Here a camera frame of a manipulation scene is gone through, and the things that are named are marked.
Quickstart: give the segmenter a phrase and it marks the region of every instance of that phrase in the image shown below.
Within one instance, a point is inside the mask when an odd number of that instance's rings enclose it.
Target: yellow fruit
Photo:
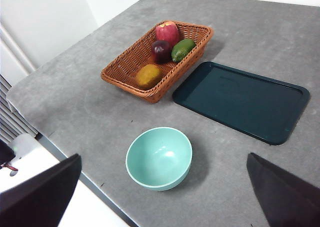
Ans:
[[[149,90],[156,86],[162,77],[162,70],[158,66],[155,64],[147,64],[136,74],[135,81],[142,90]]]

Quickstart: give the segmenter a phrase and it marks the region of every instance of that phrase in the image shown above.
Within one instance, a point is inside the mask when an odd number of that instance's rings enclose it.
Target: bowl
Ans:
[[[125,166],[139,185],[153,191],[166,191],[186,177],[191,159],[191,143],[184,133],[171,127],[157,127],[132,142]]]

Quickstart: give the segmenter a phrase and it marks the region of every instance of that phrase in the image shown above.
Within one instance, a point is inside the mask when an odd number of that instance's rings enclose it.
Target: plastic tray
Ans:
[[[264,141],[283,144],[307,105],[304,87],[203,62],[175,90],[174,102]]]

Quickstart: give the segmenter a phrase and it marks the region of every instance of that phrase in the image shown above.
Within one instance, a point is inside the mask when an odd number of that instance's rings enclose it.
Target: table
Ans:
[[[163,99],[150,104],[100,79],[109,62],[162,20],[215,30],[201,60]],[[270,146],[175,104],[173,91],[204,61],[307,88],[311,99],[288,141]],[[79,153],[83,172],[139,226],[266,227],[247,155],[255,152],[320,187],[319,63],[319,7],[140,0],[23,79],[7,99],[64,154]],[[125,167],[130,143],[159,126],[181,130],[193,148],[186,179],[163,192],[137,185]]]

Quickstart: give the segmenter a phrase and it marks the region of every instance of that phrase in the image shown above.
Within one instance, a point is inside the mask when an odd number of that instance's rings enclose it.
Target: apple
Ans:
[[[179,42],[179,31],[174,22],[168,21],[155,27],[155,37],[157,41],[168,41],[173,47]]]

